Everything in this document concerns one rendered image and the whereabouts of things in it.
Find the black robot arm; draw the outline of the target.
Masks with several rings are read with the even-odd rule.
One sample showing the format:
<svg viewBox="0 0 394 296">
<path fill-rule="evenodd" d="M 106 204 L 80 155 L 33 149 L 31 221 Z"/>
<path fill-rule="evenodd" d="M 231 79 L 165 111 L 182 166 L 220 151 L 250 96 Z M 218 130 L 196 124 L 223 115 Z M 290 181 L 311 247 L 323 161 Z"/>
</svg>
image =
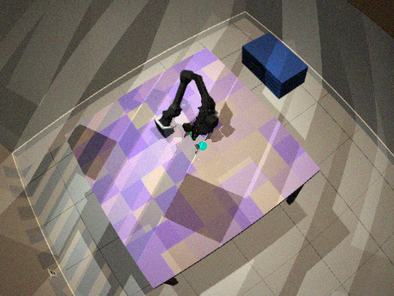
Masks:
<svg viewBox="0 0 394 296">
<path fill-rule="evenodd" d="M 180 108 L 181 100 L 184 96 L 185 90 L 188 83 L 191 80 L 195 81 L 199 94 L 201 96 L 202 107 L 198 107 L 199 114 L 197 118 L 205 123 L 200 122 L 196 129 L 199 129 L 200 135 L 207 135 L 211 132 L 212 128 L 215 128 L 219 124 L 219 119 L 214 115 L 216 103 L 213 98 L 209 95 L 207 88 L 205 87 L 203 78 L 201 75 L 195 74 L 192 70 L 184 69 L 180 73 L 180 86 L 174 97 L 173 103 L 168 107 L 167 111 L 163 111 L 163 116 L 158 119 L 162 126 L 169 126 L 173 117 L 178 117 L 182 108 Z M 211 109 L 211 111 L 208 111 Z M 210 126 L 206 126 L 206 123 Z"/>
</svg>

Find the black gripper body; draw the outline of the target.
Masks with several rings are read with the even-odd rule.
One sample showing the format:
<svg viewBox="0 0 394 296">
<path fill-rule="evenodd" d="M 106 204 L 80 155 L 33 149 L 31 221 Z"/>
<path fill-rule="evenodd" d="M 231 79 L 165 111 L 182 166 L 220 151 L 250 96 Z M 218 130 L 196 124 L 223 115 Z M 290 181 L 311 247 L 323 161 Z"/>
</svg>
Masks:
<svg viewBox="0 0 394 296">
<path fill-rule="evenodd" d="M 196 131 L 196 130 L 197 130 L 197 129 L 196 129 L 196 126 L 197 126 L 200 122 L 205 123 L 205 121 L 201 121 L 199 118 L 196 117 L 196 121 L 194 122 L 194 125 L 190 125 L 189 123 L 184 122 L 182 126 L 183 126 L 185 132 Z"/>
</svg>

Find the cyan circle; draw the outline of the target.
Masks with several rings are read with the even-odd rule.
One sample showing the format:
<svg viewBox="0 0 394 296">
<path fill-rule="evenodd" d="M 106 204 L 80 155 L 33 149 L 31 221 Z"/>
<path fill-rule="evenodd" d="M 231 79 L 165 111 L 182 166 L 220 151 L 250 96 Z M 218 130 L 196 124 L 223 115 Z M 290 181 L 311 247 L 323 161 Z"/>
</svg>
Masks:
<svg viewBox="0 0 394 296">
<path fill-rule="evenodd" d="M 198 144 L 198 148 L 199 148 L 200 150 L 205 150 L 205 149 L 207 148 L 207 144 L 206 144 L 205 142 L 201 141 L 201 142 Z"/>
</svg>

